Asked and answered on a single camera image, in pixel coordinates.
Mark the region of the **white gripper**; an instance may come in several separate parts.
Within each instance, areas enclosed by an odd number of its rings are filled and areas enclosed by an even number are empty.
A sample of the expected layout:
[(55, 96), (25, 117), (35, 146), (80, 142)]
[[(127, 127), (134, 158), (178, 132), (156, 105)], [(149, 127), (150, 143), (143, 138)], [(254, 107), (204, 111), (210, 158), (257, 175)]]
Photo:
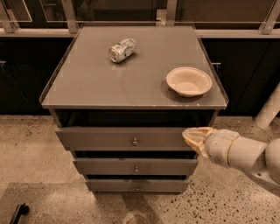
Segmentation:
[(185, 129), (182, 136), (185, 142), (202, 157), (209, 157), (213, 163), (229, 167), (229, 149), (240, 134), (228, 129), (198, 127)]

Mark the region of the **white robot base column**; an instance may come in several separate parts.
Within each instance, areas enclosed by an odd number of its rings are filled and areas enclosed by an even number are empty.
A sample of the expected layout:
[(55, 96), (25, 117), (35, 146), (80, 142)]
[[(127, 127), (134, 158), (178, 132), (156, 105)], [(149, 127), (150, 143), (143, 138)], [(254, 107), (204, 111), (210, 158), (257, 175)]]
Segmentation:
[(255, 124), (261, 129), (267, 128), (280, 112), (280, 82), (255, 118)]

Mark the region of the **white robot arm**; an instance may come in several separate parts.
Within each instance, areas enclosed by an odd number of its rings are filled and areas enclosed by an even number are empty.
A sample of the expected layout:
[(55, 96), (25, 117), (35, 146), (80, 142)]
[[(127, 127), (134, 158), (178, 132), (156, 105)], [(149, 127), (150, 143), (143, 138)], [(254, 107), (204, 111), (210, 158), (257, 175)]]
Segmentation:
[(212, 163), (243, 172), (265, 190), (280, 194), (280, 139), (270, 143), (246, 138), (229, 129), (188, 128), (185, 142)]

